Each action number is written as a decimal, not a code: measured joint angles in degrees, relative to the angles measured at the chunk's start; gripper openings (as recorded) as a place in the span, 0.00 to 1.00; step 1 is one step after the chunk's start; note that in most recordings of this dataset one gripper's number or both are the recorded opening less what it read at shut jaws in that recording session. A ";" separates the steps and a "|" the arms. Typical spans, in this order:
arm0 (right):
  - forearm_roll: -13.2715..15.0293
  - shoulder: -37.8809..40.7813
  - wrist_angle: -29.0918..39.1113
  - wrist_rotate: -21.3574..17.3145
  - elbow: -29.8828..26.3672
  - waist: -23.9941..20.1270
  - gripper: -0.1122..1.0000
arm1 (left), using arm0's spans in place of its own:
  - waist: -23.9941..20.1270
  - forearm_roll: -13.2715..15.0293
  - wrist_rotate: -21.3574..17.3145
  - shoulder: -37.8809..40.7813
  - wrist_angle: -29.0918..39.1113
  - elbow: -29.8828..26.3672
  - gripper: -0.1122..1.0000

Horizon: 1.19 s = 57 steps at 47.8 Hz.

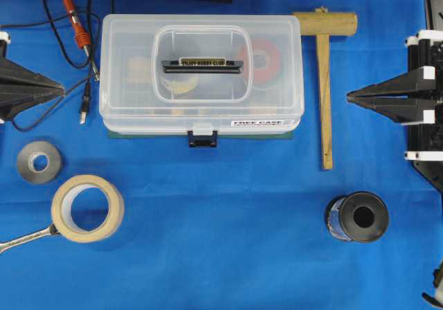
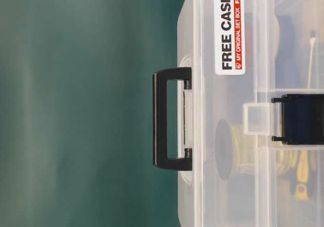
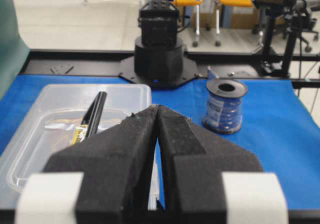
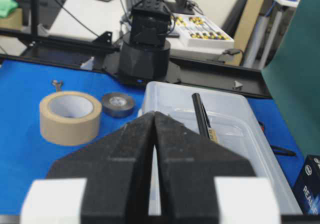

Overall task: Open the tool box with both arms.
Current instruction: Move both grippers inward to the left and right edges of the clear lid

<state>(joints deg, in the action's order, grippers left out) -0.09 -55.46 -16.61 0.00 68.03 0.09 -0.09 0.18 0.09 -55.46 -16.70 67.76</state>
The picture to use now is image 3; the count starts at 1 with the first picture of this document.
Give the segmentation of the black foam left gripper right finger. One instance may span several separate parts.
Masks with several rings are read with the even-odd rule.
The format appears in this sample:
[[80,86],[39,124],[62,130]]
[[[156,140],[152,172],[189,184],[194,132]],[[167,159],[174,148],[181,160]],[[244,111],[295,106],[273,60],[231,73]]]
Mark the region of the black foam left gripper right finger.
[[163,105],[157,108],[171,224],[286,224],[277,176],[256,155]]

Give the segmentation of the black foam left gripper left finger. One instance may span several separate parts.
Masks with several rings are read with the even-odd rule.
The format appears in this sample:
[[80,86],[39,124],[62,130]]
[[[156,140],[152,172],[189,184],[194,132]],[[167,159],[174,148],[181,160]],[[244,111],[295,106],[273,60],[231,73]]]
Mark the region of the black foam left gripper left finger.
[[53,154],[29,177],[17,224],[124,224],[148,209],[157,105]]

